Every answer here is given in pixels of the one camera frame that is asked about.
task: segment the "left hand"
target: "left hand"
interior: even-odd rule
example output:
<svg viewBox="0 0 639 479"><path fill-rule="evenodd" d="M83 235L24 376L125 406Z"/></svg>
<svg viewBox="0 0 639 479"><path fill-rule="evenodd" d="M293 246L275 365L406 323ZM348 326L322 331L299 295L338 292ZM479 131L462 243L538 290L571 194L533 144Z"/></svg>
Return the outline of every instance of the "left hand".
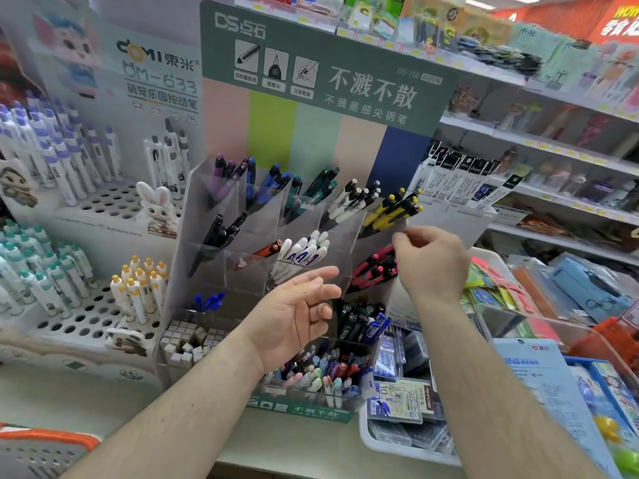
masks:
<svg viewBox="0 0 639 479"><path fill-rule="evenodd" d="M323 301L342 295L334 284L324 284L339 274L335 266L312 270L277 286L258 303L234 333L239 333L260 357L262 374L281 367L308 342L328 331L333 315Z"/></svg>

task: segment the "mint green stripe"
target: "mint green stripe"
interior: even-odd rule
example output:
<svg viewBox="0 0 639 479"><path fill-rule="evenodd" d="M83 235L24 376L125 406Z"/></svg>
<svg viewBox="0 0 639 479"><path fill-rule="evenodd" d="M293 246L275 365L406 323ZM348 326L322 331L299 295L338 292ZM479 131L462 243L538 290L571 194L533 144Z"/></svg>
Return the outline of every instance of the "mint green stripe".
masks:
<svg viewBox="0 0 639 479"><path fill-rule="evenodd" d="M255 158L259 168L268 169L279 163L281 170L286 171L297 102L254 91L250 101L247 156Z"/></svg>
<svg viewBox="0 0 639 479"><path fill-rule="evenodd" d="M298 104L288 170L310 183L330 165L337 144L342 115Z"/></svg>

